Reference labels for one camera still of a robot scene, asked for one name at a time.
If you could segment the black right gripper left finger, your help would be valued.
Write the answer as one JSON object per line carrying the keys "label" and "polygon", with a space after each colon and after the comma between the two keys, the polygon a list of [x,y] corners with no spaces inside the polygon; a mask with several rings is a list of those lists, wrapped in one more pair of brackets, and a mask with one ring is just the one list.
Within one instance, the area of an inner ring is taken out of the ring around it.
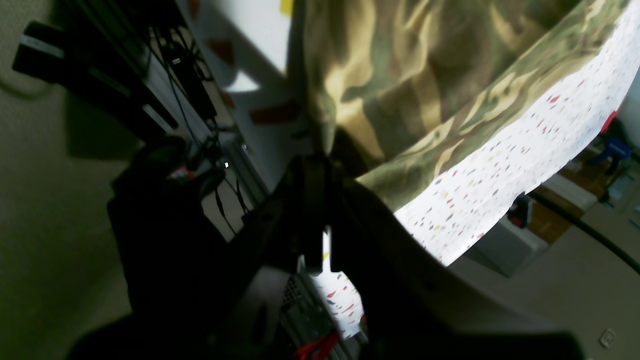
{"label": "black right gripper left finger", "polygon": [[202,200],[224,178],[211,168],[184,182],[183,155],[137,155],[107,205],[131,314],[88,333],[70,360],[266,360],[298,258],[322,262],[330,160],[294,158],[275,191],[227,241]]}

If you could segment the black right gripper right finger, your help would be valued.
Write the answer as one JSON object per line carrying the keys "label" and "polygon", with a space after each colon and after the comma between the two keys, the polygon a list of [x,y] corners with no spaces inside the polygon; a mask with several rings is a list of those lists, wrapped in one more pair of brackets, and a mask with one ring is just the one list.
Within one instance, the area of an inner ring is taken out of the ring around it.
{"label": "black right gripper right finger", "polygon": [[568,330],[469,284],[352,178],[331,183],[331,268],[359,292],[361,360],[583,360]]}

